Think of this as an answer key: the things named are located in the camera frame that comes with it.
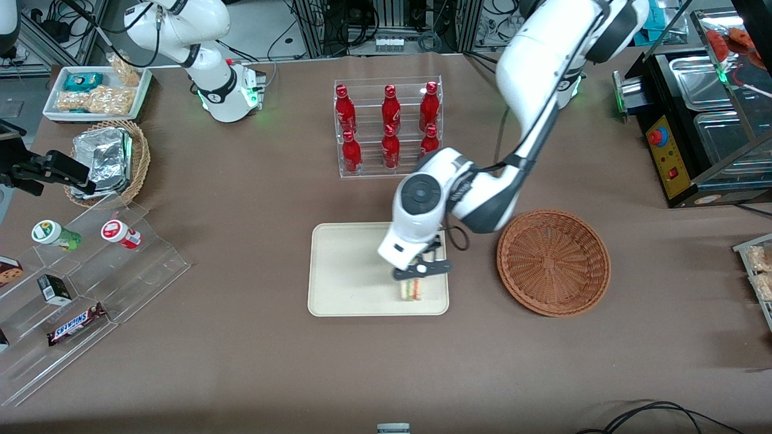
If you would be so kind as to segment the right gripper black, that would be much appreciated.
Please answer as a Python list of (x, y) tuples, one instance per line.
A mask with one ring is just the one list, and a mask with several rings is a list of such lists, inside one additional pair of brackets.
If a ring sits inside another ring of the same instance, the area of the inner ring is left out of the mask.
[(90, 180), (90, 168), (60, 151), (48, 151), (40, 159), (29, 151), (22, 137), (27, 132), (1, 120), (1, 182), (9, 189), (22, 190), (32, 196), (41, 196), (41, 181), (76, 187), (86, 195), (95, 193), (96, 185)]

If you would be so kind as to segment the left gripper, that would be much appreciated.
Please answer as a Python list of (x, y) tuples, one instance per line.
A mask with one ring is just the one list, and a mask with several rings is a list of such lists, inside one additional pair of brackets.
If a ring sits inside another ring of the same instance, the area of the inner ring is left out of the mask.
[(409, 265), (405, 270), (395, 268), (393, 278), (396, 281), (404, 281), (449, 274), (452, 271), (452, 262), (447, 260), (445, 248), (443, 236), (436, 236), (426, 249), (416, 256), (413, 265)]

